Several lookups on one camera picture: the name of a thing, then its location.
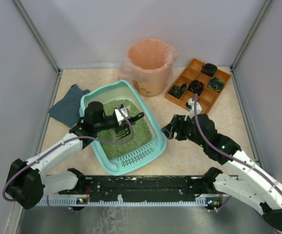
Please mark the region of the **black slotted litter scoop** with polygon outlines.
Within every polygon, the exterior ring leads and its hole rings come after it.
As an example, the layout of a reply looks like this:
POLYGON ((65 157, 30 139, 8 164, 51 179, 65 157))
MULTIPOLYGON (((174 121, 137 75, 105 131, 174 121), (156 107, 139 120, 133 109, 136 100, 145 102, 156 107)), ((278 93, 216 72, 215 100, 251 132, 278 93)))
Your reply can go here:
MULTIPOLYGON (((143 117, 144 117, 144 112, 140 112, 137 115, 133 117, 129 117, 127 119, 129 123, 133 126, 134 124, 136 124, 138 120, 140 120, 143 117)), ((131 129, 129 127, 129 124, 124 119, 123 122, 118 127, 115 128, 116 141, 119 141, 125 137, 128 137, 130 134, 131 134, 131 129)))

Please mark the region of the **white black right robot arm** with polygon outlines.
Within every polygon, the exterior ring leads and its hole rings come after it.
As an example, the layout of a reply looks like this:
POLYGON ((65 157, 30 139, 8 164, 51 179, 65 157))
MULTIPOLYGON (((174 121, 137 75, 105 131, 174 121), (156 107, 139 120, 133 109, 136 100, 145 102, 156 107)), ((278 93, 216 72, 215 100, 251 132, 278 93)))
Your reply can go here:
POLYGON ((256 210, 274 229, 282 232, 282 183, 269 175, 231 138, 218 133, 207 114, 174 115, 161 128, 168 139, 189 140, 201 146, 213 161, 236 173, 236 180, 217 168, 204 175, 210 189, 228 194, 256 210))

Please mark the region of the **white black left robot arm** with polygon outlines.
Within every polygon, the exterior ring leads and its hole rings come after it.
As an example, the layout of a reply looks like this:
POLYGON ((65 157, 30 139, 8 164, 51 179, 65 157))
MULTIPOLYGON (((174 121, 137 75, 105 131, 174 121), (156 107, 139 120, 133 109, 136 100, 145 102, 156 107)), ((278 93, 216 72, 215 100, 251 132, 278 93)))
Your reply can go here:
POLYGON ((119 137, 115 144, 122 144, 124 137, 133 138, 132 126, 136 120, 137 117, 131 117, 129 110, 122 104, 107 116, 102 103, 89 103, 84 116, 63 139, 37 156, 26 161, 17 159, 11 164, 2 197, 7 201, 16 201, 25 209, 31 209, 44 196, 80 194, 85 189, 85 175, 80 171, 70 168, 60 174, 48 173, 96 141, 99 132, 114 130, 119 137))

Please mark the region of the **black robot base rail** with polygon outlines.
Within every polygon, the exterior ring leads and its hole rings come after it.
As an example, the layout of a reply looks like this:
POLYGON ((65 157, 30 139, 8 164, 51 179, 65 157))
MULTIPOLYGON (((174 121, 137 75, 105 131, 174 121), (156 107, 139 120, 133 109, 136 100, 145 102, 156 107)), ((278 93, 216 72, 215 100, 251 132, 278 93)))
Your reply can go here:
POLYGON ((60 195, 79 195, 78 204, 137 206, 204 206, 215 210, 223 204, 218 192, 200 176, 83 176, 75 188, 60 195))

